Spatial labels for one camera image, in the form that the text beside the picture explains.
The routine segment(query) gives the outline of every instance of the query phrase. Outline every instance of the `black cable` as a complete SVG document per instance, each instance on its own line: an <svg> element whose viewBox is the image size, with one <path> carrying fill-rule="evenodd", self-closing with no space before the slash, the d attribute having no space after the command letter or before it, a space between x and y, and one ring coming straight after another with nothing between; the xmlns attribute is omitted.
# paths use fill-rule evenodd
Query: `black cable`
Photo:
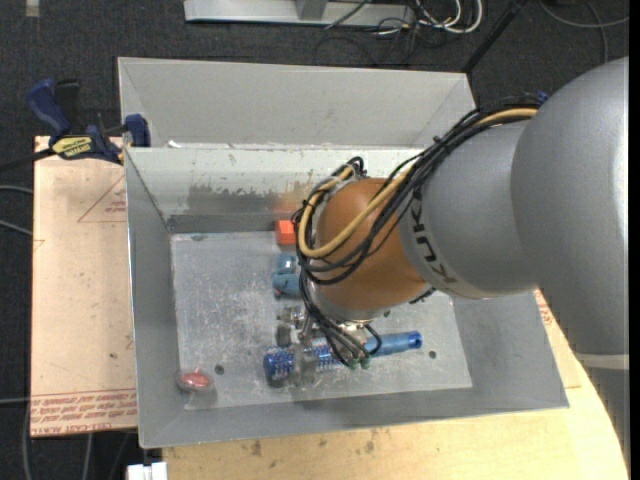
<svg viewBox="0 0 640 480"><path fill-rule="evenodd" d="M598 29L600 30L600 36L602 37L602 63L606 64L609 60L609 41L607 39L607 31L605 30L605 26L600 19L598 11L596 11L596 8L591 4L591 2L587 2L587 7L598 22L598 25L600 25Z"/></svg>
<svg viewBox="0 0 640 480"><path fill-rule="evenodd" d="M376 346L373 348L373 350L371 352L369 352L372 356L376 355L376 353L378 352L378 350L380 350L382 348L382 338L380 337L380 335L375 331L375 329L373 327L371 327L371 324L366 324L364 326L364 328L369 331L371 333L371 336L373 336L376 339Z"/></svg>
<svg viewBox="0 0 640 480"><path fill-rule="evenodd" d="M504 115L497 117L497 114L505 110L514 109L537 109L540 104L538 102L533 103L534 98L528 96L526 98L505 98L498 102L489 103L483 107L474 109L465 114L451 129L445 133L442 137L435 137L434 144L423 150L420 154L405 160L399 166L397 166L392 173L387 177L383 187L388 187L389 183L394 180L400 170L407 165L407 163L414 161L414 163L405 170L405 175L398 186L392 191L382 208L379 210L374 222L372 223L367 235L360 240L360 242L353 247L350 251L343 254L340 258L329 260L329 256L334 255L336 251L343 246L347 239L334 246L329 253L320 258L306 257L301 249L298 241L299 235L296 233L296 253L298 256L298 263L301 267L300 274L300 294L307 310L308 318L311 318L317 325L320 332L322 332L329 344L333 355L346 366L353 367L355 363L360 362L363 359L371 357L371 355L378 352L382 346L382 341L376 331L369 325L365 325L365 328L374 336L377 340L377 345L371 352L368 352L362 343L360 343L350 333L339 326L336 322L326 317L320 308L318 308L313 301L309 293L309 282L313 282L317 285L331 285L336 284L355 272L360 265L368 258L375 254L386 240L390 237L391 232L398 226L398 223L410 209L411 202L415 197L414 194L418 190L422 190L424 184L428 181L429 177L433 175L438 166L461 144L469 140L471 137L482 133L485 130L493 128L495 126L501 126L503 124L520 121L523 119L529 119L530 116L526 114ZM358 173L364 172L364 162L361 158L355 157L350 161L350 165L354 165L354 170ZM342 172L344 166L341 166L334 173L338 174ZM318 199L317 203L311 208L307 226L305 229L303 240L306 242L307 247L313 247L313 216L317 206L322 202L329 190L322 189L323 184L320 183L309 194L309 199L314 197ZM308 206L308 203L304 203L303 207L299 209L292 221L296 225L296 229L299 226L300 218L304 209ZM372 244L377 237L380 236L382 230L389 223L389 219L395 217L395 220L391 223L388 230L385 231L384 236L380 243L372 250ZM322 275L318 277L316 274L327 274L332 271L340 270L339 273L331 277ZM416 303L424 298L430 296L435 292L434 287L429 287L424 293L410 301L410 303ZM349 358L343 355L343 351L348 352Z"/></svg>
<svg viewBox="0 0 640 480"><path fill-rule="evenodd" d="M342 16L342 18L334 21L331 25L327 25L325 27L325 30L329 30L331 28L337 27L338 25L341 25L342 23L344 23L345 21L347 21L349 18L351 18L353 15L355 15L360 9L362 9L365 5L367 5L369 2L371 2L372 0L362 0L362 2L360 2L358 5L356 5L351 11L349 11L347 14L345 14L344 16Z"/></svg>
<svg viewBox="0 0 640 480"><path fill-rule="evenodd" d="M517 105L515 104L511 104L509 105L509 108L511 109L516 106ZM331 262L326 261L327 256L333 254L338 249L338 247L335 247L326 256L324 256L325 264L323 266L317 266L312 265L309 259L300 253L298 247L300 265L302 269L306 271L309 279L319 285L329 285L338 283L351 275L356 270L356 268L366 259L372 241L377 233L379 233L382 227L388 222L391 215L395 214L400 204L411 194L411 191L414 190L416 186L421 186L421 184L425 182L426 178L431 174L431 172L433 172L433 170L444 160L444 158L446 158L446 156L448 156L450 152L460 143L489 127L493 127L496 124L499 124L495 122L489 122L487 125L475 126L475 124L486 117L486 115L488 115L488 113L483 112L482 110L477 110L475 111L475 113L471 112L467 114L452 128L450 132L448 132L447 135L445 135L444 138L439 139L439 141L434 146L431 146L425 151L425 153L429 153L429 157L424 162L422 162L423 165L418 165L419 163L416 162L416 164L412 167L412 172L409 174L409 176L407 176L407 178L409 179L406 182L400 184L394 196L392 196L387 204L383 207L382 211L374 221L369 235L364 238L354 249L352 249L350 253L344 255L340 260ZM520 119L522 118L517 117L514 119L505 119L501 121L501 123ZM307 239L310 239L311 228L312 216L309 219L309 224L306 230ZM355 261L349 266L349 268L347 268L347 270L330 279L320 279L312 273L329 272L333 269L344 267L348 261L354 258L356 258Z"/></svg>

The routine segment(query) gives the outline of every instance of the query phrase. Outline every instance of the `blue object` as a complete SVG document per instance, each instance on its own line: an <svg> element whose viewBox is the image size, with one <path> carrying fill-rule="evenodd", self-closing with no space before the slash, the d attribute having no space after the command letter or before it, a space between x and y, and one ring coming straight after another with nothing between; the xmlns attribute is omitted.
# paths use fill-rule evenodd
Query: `blue object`
<svg viewBox="0 0 640 480"><path fill-rule="evenodd" d="M278 270L280 274L291 274L296 271L298 259L292 254L281 252L278 256Z"/></svg>
<svg viewBox="0 0 640 480"><path fill-rule="evenodd" d="M418 331L384 334L381 339L382 346L372 357L388 356L422 347L422 335ZM372 351L376 345L376 339L370 338L365 344L365 348L368 351ZM311 352L318 358L317 373L333 370L336 366L342 366L340 361L331 354L331 347L325 338L313 340ZM285 379L293 371L293 345L269 348L264 355L262 365L264 374L271 380Z"/></svg>
<svg viewBox="0 0 640 480"><path fill-rule="evenodd" d="M151 134L144 117L140 114L131 114L124 118L124 124L131 133L134 146L145 148L151 146Z"/></svg>
<svg viewBox="0 0 640 480"><path fill-rule="evenodd" d="M51 78L41 80L27 93L27 104L38 119L52 126L55 135L60 136L71 131L71 124L56 103L54 87Z"/></svg>
<svg viewBox="0 0 640 480"><path fill-rule="evenodd" d="M549 95L546 92L541 91L540 89L536 90L536 95L538 96L538 103L540 105L543 105L544 102L549 99Z"/></svg>
<svg viewBox="0 0 640 480"><path fill-rule="evenodd" d="M276 297L300 297L300 274L274 272L271 275L271 286Z"/></svg>

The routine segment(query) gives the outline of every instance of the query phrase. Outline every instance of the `orange object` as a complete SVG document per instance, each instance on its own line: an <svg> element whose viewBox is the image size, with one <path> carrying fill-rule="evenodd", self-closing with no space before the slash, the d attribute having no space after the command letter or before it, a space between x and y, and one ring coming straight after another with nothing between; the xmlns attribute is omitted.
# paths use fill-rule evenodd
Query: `orange object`
<svg viewBox="0 0 640 480"><path fill-rule="evenodd" d="M296 234L290 220L276 221L276 242L278 245L295 245Z"/></svg>

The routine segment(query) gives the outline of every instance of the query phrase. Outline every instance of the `cable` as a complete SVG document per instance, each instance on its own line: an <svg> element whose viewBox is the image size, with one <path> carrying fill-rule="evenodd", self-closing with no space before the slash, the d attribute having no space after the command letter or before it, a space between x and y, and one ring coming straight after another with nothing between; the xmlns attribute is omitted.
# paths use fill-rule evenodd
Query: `cable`
<svg viewBox="0 0 640 480"><path fill-rule="evenodd" d="M446 156L469 137L491 128L499 124L505 124L507 122L513 122L516 120L529 119L537 112L539 104L536 103L532 106L530 103L522 104L516 103L514 99L504 99L497 104L490 104L475 111L469 112L443 137L436 138L435 144L423 151L420 155L413 157L409 160L414 160L414 164L402 172L396 178L393 178L394 174L398 171L397 167L392 175L386 180L383 188L369 202L367 208L365 208L358 216L356 216L345 228L334 237L328 244L322 247L313 249L311 245L311 227L312 216L315 213L316 198L321 199L326 192L310 194L309 201L311 205L305 202L303 208L296 212L297 218L294 217L294 224L297 226L297 243L296 249L298 253L298 260L301 268L311 281L320 285L334 284L345 279L355 271L356 268L367 258L370 247L373 243L373 239L383 229L388 220L396 215L396 212L400 208L400 205L407 200L408 197L416 190L417 187L421 187L426 179L432 174L435 168L440 162L446 158ZM407 161L403 162L401 166L406 165ZM377 215L371 230L367 237L365 237L356 247L354 247L349 253L345 254L339 260L327 261L327 256L334 253L345 241L345 236L350 236L361 222L363 215L369 215L377 206L382 204L382 201L387 199L382 210ZM309 261L309 258L320 259L323 261L323 265L318 266ZM327 279L319 279L314 276L313 272L329 272L331 270L349 265L346 270L336 277Z"/></svg>
<svg viewBox="0 0 640 480"><path fill-rule="evenodd" d="M0 399L0 405L21 404L29 400L29 398L3 398Z"/></svg>
<svg viewBox="0 0 640 480"><path fill-rule="evenodd" d="M29 189L29 188L24 188L24 187L16 187L14 185L0 185L0 191L2 190L6 190L9 192L22 192L24 194L31 194L33 195L33 190Z"/></svg>
<svg viewBox="0 0 640 480"><path fill-rule="evenodd" d="M544 12L546 12L549 16L551 16L554 20L559 21L560 23L564 23L565 25L570 25L572 27L578 27L578 28L603 28L603 27L613 27L615 25L622 25L623 23L626 23L627 21L629 21L629 16L625 16L622 19L619 20L615 20L615 21L610 21L608 23L577 23L575 21L569 21L566 20L560 16L558 16L557 14L555 14L551 9L549 9L549 7L547 7L542 0L538 0L538 3L540 4L540 7L542 7L542 10Z"/></svg>
<svg viewBox="0 0 640 480"><path fill-rule="evenodd" d="M475 4L474 7L476 9L475 20L472 24L462 28L455 26L458 24L458 22L462 17L462 4L460 0L453 0L453 1L456 5L456 16L453 18L446 18L444 20L437 20L426 9L425 7L426 2L423 2L421 0L413 0L413 3L417 6L417 10L419 11L419 14L422 14L426 18L426 21L422 19L418 19L418 22L421 25L444 30L445 32L450 32L452 34L468 34L476 30L480 26L480 23L482 22L482 16L483 16L482 0L473 0Z"/></svg>
<svg viewBox="0 0 640 480"><path fill-rule="evenodd" d="M113 480L114 475L116 474L116 471L120 466L120 459L122 458L122 454L124 453L124 449L131 435L132 435L131 433L127 432L124 436L124 439L122 440L122 443L120 443L120 447L118 448L118 452L116 453L116 458L113 461L113 466L111 466L111 471L109 472L109 476L107 477L107 480Z"/></svg>
<svg viewBox="0 0 640 480"><path fill-rule="evenodd" d="M376 355L376 352L378 352L378 350L380 350L382 348L382 338L375 331L375 329L373 327L371 327L370 324L366 324L364 326L364 328L367 331L369 331L371 333L371 336L373 336L376 339L376 346L373 348L373 350L371 352L369 352L372 356L374 356L374 355Z"/></svg>
<svg viewBox="0 0 640 480"><path fill-rule="evenodd" d="M22 425L22 470L25 480L32 480L31 466L29 464L29 418L31 416L31 403L27 404Z"/></svg>
<svg viewBox="0 0 640 480"><path fill-rule="evenodd" d="M596 19L598 24L600 25L599 27L600 35L602 37L602 63L606 64L607 61L609 60L609 41L607 39L607 31L605 30L605 27L602 26L602 19L600 19L600 15L598 14L598 11L596 11L596 8L593 5L591 5L591 2L587 2L587 7L591 11L591 14L593 14L593 17Z"/></svg>
<svg viewBox="0 0 640 480"><path fill-rule="evenodd" d="M11 224L10 222L6 222L4 220L0 220L0 228L8 228L24 235L33 236L33 233L28 229L21 228L20 226L16 226L15 224Z"/></svg>
<svg viewBox="0 0 640 480"><path fill-rule="evenodd" d="M496 114L486 116L478 121L478 125L485 125L487 123L491 123L494 121L498 121L500 119L509 118L509 117L520 117L520 118L528 118L535 115L537 109L509 109L498 112ZM298 228L298 243L299 248L302 254L307 258L322 258L333 253L340 245L346 242L351 235L355 232L360 224L369 216L371 213L384 201L386 200L407 178L410 174L412 167L407 168L397 177L393 178L383 190L379 191L373 199L369 202L369 204L349 223L347 226L340 231L335 237L333 237L328 243L322 245L318 248L311 248L307 245L305 236L307 233L307 226L311 219L311 215L315 211L315 205L320 199L320 193L326 192L328 189L333 188L336 183L327 183L323 185L318 192L315 192L307 202L305 206L299 223Z"/></svg>
<svg viewBox="0 0 640 480"><path fill-rule="evenodd" d="M345 14L342 18L339 18L338 20L334 21L333 23L331 23L331 25L327 25L325 27L325 30L329 30L331 28L337 27L338 25L341 25L342 23L347 21L349 18L351 18L354 14L356 14L365 5L367 5L369 2L371 2L371 0L363 0L358 5L356 5L351 11Z"/></svg>
<svg viewBox="0 0 640 480"><path fill-rule="evenodd" d="M87 448L84 452L84 465L82 466L82 480L89 478L89 464L91 463L91 451L93 450L93 432L87 436Z"/></svg>

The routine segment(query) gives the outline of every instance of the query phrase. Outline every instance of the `black wire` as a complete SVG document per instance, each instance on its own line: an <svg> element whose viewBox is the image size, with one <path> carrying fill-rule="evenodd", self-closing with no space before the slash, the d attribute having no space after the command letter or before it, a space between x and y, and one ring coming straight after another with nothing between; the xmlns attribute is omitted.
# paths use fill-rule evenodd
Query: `black wire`
<svg viewBox="0 0 640 480"><path fill-rule="evenodd" d="M333 27L337 27L338 25L341 25L342 23L344 23L345 21L347 21L349 18L351 18L354 14L356 14L360 9L362 9L365 5L367 5L369 2L371 2L371 0L362 0L362 2L360 2L358 5L356 5L351 11L349 11L347 14L345 14L344 16L342 16L342 18L334 21L331 25L327 25L325 27L325 30L331 29Z"/></svg>
<svg viewBox="0 0 640 480"><path fill-rule="evenodd" d="M375 329L373 327L371 327L370 324L366 324L364 326L364 328L369 331L371 333L371 336L373 336L376 339L376 346L374 347L374 349L369 352L372 356L376 355L376 353L378 352L378 350L380 350L380 348L382 348L382 338L380 337L380 335L375 331Z"/></svg>
<svg viewBox="0 0 640 480"><path fill-rule="evenodd" d="M503 100L500 103L500 105L502 106L506 105L505 101L506 100ZM509 108L514 108L517 106L520 106L520 105L516 103L508 105ZM338 283L346 279L349 275L351 275L362 264L362 262L367 258L367 256L372 254L369 251L370 251L373 239L375 238L375 236L377 236L377 234L380 232L382 227L386 225L389 218L391 218L392 215L395 215L395 212L397 211L399 206L402 204L402 202L408 198L408 196L412 193L413 190L415 190L417 186L421 186L422 184L424 184L426 179L431 175L431 173L435 170L435 168L446 158L446 156L448 156L451 153L451 151L455 149L455 147L457 147L459 144L461 144L465 140L469 139L471 136L498 124L495 122L489 122L488 124L485 124L485 125L477 125L477 123L481 119L483 119L490 113L491 112L487 112L484 109L478 109L476 111L472 111L468 113L451 129L450 132L448 132L445 135L445 137L439 139L434 146L431 146L430 148L428 148L424 152L425 158L421 159L420 162L416 162L416 164L412 166L412 172L407 177L409 178L409 180L407 182L403 182L400 184L398 190L395 192L395 194L390 198L390 200L385 204L383 209L380 211L379 215L377 216L376 220L374 221L371 227L371 230L368 236L365 237L356 247L354 247L348 254L344 255L340 260L329 262L326 259L329 255L333 254L338 249L338 247L335 247L334 249L332 249L332 251L330 251L327 255L325 255L322 258L324 260L324 265L322 266L313 265L306 256L301 254L298 247L300 265L302 269L306 272L306 274L309 276L309 279L319 285L330 285L330 284ZM504 119L500 121L500 123L507 123L507 122L512 122L514 120L520 120L520 119L522 119L522 117ZM309 219L308 227L307 227L308 243L311 242L310 238L311 238L312 222L313 221L311 216L311 218ZM331 270L334 270L340 267L345 267L348 264L348 262L351 260L354 260L354 261L352 264L348 266L346 270L344 270L342 273L332 278L321 279L313 274L313 272L329 272Z"/></svg>
<svg viewBox="0 0 640 480"><path fill-rule="evenodd" d="M609 60L609 41L607 40L607 30L603 26L602 19L600 19L598 11L596 11L596 8L591 4L591 2L587 2L587 7L598 22L598 25L600 25L598 30L600 30L600 35L602 36L602 63L606 64Z"/></svg>
<svg viewBox="0 0 640 480"><path fill-rule="evenodd" d="M433 295L436 291L437 290L433 286L430 286L424 293L421 293L415 299L410 300L409 304L416 304L418 302L421 302L427 297L431 297L431 295Z"/></svg>

